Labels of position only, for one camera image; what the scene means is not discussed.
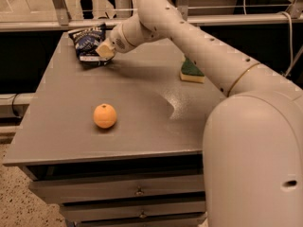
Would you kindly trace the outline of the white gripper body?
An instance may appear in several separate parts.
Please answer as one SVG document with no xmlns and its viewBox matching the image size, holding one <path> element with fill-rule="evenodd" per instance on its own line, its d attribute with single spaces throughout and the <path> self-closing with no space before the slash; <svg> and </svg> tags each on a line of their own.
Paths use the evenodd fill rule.
<svg viewBox="0 0 303 227">
<path fill-rule="evenodd" d="M 134 49 L 134 46 L 127 41 L 124 35 L 123 25 L 115 26 L 107 36 L 107 39 L 116 52 L 127 53 Z"/>
</svg>

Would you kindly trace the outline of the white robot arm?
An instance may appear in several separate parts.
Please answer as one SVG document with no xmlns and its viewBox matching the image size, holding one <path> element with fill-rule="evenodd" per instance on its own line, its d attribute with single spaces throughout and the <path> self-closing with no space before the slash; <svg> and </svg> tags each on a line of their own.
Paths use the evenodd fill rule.
<svg viewBox="0 0 303 227">
<path fill-rule="evenodd" d="M 182 18 L 167 0 L 141 0 L 97 52 L 104 59 L 170 39 L 225 99 L 205 124 L 209 227 L 303 227 L 303 92 L 271 68 Z"/>
</svg>

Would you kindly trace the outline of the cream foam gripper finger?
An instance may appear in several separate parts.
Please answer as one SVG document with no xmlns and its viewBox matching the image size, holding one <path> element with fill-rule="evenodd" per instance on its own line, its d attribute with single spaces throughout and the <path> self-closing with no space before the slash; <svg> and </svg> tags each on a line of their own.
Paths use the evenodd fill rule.
<svg viewBox="0 0 303 227">
<path fill-rule="evenodd" d="M 115 56 L 116 49 L 110 39 L 107 38 L 96 48 L 96 52 L 102 61 L 108 61 Z"/>
</svg>

